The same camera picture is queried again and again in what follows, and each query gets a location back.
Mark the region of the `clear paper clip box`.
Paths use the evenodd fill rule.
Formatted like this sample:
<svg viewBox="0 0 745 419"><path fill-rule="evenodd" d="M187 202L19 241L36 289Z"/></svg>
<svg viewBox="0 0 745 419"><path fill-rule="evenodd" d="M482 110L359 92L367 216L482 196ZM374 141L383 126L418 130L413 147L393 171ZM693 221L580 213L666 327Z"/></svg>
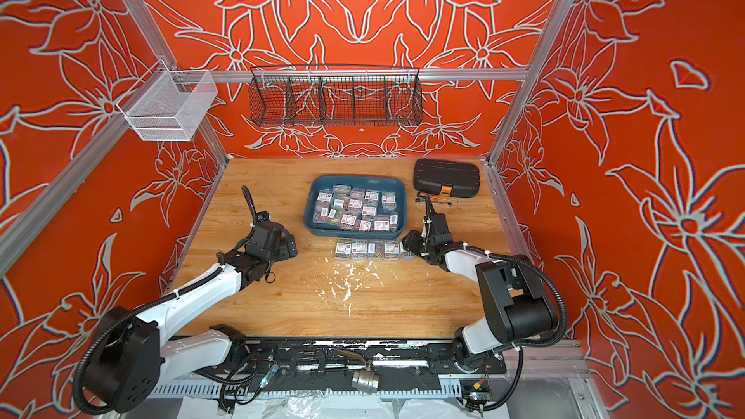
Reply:
<svg viewBox="0 0 745 419"><path fill-rule="evenodd" d="M372 261L382 261L384 259L384 242L372 240L367 246L368 258Z"/></svg>
<svg viewBox="0 0 745 419"><path fill-rule="evenodd" d="M335 246L334 257L339 261L348 261L351 258L352 242L349 240L338 240Z"/></svg>
<svg viewBox="0 0 745 419"><path fill-rule="evenodd" d="M353 241L351 244L351 259L355 261L366 261L369 259L367 241Z"/></svg>
<svg viewBox="0 0 745 419"><path fill-rule="evenodd" d="M406 250L404 244L400 242L400 257L402 260L413 260L416 258L416 255Z"/></svg>
<svg viewBox="0 0 745 419"><path fill-rule="evenodd" d="M400 260L401 244L397 241L385 241L383 243L383 257L385 261Z"/></svg>

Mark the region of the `blue plastic storage tray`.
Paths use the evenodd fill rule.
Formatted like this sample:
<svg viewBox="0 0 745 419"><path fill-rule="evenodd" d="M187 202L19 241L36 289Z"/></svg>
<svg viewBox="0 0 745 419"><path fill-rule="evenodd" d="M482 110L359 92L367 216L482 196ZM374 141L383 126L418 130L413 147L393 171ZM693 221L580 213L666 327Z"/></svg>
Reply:
<svg viewBox="0 0 745 419"><path fill-rule="evenodd" d="M407 190L397 178L321 176L312 182L303 221L318 237L396 240L407 226Z"/></svg>

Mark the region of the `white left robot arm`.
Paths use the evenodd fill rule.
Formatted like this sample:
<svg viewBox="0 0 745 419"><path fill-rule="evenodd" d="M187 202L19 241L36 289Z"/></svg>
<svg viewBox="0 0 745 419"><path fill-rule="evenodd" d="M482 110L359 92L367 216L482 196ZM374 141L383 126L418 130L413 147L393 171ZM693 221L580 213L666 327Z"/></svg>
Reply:
<svg viewBox="0 0 745 419"><path fill-rule="evenodd" d="M223 388L249 384L244 368L261 365L239 330L218 324L179 338L178 332L209 308L246 287L275 281L277 262L297 256L294 236L269 213L258 211L242 189L250 231L231 250L219 252L205 273L159 299L126 310L117 306L101 319L73 377L72 398L81 413L126 413L164 383L196 372Z"/></svg>

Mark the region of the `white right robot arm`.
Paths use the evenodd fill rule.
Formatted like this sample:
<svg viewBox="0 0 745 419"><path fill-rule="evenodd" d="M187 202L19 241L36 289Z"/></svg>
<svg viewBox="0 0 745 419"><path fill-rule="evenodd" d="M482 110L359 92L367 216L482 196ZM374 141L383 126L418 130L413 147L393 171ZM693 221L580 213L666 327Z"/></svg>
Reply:
<svg viewBox="0 0 745 419"><path fill-rule="evenodd" d="M456 242L446 216L424 199L420 232L407 233L404 250L427 264L478 284L484 316L455 332L454 362L474 370L488 354L549 347L564 339L568 309L551 278L524 255L493 253Z"/></svg>

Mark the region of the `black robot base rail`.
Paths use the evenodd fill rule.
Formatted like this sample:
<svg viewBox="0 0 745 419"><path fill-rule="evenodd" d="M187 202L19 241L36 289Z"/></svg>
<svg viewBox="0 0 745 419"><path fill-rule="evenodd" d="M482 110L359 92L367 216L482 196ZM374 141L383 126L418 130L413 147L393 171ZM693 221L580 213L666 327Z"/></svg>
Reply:
<svg viewBox="0 0 745 419"><path fill-rule="evenodd" d="M262 400L362 395L351 386L353 372L362 369L379 375L374 395L384 400L447 400L460 398L480 380L495 387L506 374L504 359L495 354L486 355L472 371L458 367L449 339L249 337L246 347L258 359L250 360L236 378L252 374L256 367L259 374L246 387L228 387L227 401L246 401L258 389ZM271 368L277 372L260 388Z"/></svg>

